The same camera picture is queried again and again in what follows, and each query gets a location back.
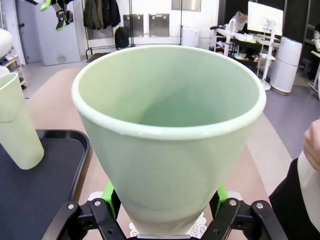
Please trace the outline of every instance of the white door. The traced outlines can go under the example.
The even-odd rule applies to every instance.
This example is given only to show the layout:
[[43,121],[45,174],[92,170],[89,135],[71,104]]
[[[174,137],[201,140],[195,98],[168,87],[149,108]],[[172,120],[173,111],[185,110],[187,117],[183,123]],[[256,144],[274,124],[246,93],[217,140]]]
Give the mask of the white door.
[[[41,4],[35,6],[35,19],[39,36],[42,59],[45,66],[79,62],[81,60],[75,22],[56,31],[58,19],[52,6],[40,11]],[[74,12],[70,2],[68,10]]]
[[40,62],[42,58],[38,41],[35,5],[21,0],[16,0],[15,3],[25,62],[27,64]]

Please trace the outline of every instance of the black tray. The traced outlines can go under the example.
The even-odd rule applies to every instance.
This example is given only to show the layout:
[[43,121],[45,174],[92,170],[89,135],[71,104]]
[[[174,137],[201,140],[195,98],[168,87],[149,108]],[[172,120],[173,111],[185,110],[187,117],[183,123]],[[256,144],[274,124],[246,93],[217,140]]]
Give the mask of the black tray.
[[75,130],[37,130],[44,157],[22,170],[0,145],[0,239],[40,240],[65,201],[73,200],[90,150]]

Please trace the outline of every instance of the cup rim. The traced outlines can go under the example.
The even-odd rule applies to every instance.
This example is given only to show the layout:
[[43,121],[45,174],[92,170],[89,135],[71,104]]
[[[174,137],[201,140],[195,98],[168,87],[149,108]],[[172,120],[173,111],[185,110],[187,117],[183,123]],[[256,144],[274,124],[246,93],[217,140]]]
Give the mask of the cup rim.
[[[248,112],[235,117],[233,119],[213,123],[209,125],[200,125],[200,126],[189,126],[189,127],[162,127],[162,126],[151,126],[143,125],[139,123],[127,122],[117,118],[113,118],[107,115],[100,113],[99,111],[93,109],[89,106],[81,97],[79,93],[79,84],[83,75],[90,70],[93,64],[97,64],[101,61],[104,61],[107,58],[113,57],[118,54],[124,53],[124,51],[139,51],[140,49],[151,49],[151,48],[184,48],[189,51],[202,52],[202,53],[211,53],[216,57],[223,58],[232,64],[237,65],[242,68],[256,84],[258,89],[258,99]],[[151,139],[151,140],[166,140],[166,141],[182,141],[182,140],[200,140],[211,138],[215,136],[225,135],[236,130],[242,129],[251,123],[253,123],[263,112],[267,97],[265,89],[259,80],[259,78],[246,66],[237,62],[230,57],[218,54],[216,52],[208,51],[205,49],[194,48],[189,46],[179,46],[179,45],[147,45],[147,46],[137,46],[133,48],[123,49],[120,51],[109,53],[103,57],[98,58],[94,62],[85,66],[75,77],[74,82],[71,88],[71,97],[75,107],[78,111],[92,121],[93,123],[109,129],[115,133],[125,136],[132,136],[142,139]]]
[[2,77],[0,77],[0,81],[1,81],[1,79],[7,77],[8,75],[13,75],[14,77],[12,77],[12,79],[9,80],[5,85],[3,85],[2,87],[0,87],[0,91],[3,90],[3,89],[5,89],[5,88],[6,88],[7,86],[9,86],[11,83],[13,83],[13,82],[16,80],[16,77],[18,76],[18,73],[16,73],[16,72],[10,72],[10,73],[8,73],[8,74],[6,74],[6,75],[3,75]]

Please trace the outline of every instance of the black hair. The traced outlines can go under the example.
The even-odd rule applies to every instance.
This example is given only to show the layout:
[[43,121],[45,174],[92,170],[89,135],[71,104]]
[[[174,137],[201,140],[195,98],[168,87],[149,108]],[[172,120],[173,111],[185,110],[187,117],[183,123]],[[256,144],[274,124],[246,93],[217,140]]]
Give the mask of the black hair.
[[241,7],[241,8],[239,9],[239,12],[242,13],[242,14],[244,14],[244,15],[248,15],[248,6],[246,6],[246,7]]

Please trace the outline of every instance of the robotic arm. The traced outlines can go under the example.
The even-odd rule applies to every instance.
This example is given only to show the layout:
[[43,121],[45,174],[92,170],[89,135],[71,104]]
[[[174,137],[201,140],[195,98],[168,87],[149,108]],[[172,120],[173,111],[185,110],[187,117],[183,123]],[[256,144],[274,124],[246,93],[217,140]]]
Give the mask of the robotic arm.
[[51,5],[54,10],[56,17],[58,18],[58,24],[56,30],[62,30],[66,25],[69,25],[74,21],[74,15],[71,11],[67,10],[68,3],[73,0],[26,0],[28,3],[33,5],[42,4],[41,11],[46,10]]

